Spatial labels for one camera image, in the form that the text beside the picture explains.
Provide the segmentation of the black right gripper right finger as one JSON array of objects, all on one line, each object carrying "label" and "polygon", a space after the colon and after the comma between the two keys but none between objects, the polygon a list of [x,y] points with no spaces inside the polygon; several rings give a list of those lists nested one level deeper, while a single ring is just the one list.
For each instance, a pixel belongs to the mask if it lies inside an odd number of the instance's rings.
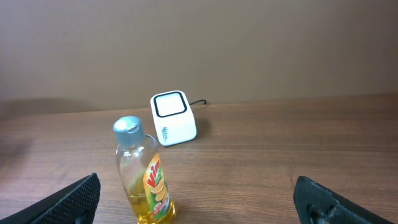
[{"label": "black right gripper right finger", "polygon": [[306,176],[297,179],[294,204],[304,224],[392,224]]}]

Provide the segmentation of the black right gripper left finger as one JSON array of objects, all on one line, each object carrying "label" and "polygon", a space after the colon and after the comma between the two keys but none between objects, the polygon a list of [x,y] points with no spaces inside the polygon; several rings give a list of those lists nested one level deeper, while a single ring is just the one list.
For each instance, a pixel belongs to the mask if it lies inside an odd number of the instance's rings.
[{"label": "black right gripper left finger", "polygon": [[92,173],[1,220],[1,224],[92,224],[101,184]]}]

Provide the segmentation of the yellow dish soap bottle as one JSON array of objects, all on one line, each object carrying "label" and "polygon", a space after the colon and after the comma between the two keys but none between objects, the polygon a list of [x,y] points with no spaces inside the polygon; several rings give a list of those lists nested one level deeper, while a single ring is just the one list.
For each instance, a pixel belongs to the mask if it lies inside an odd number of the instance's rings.
[{"label": "yellow dish soap bottle", "polygon": [[113,125],[118,141],[116,166],[138,223],[171,223],[175,205],[165,180],[158,143],[135,116]]}]

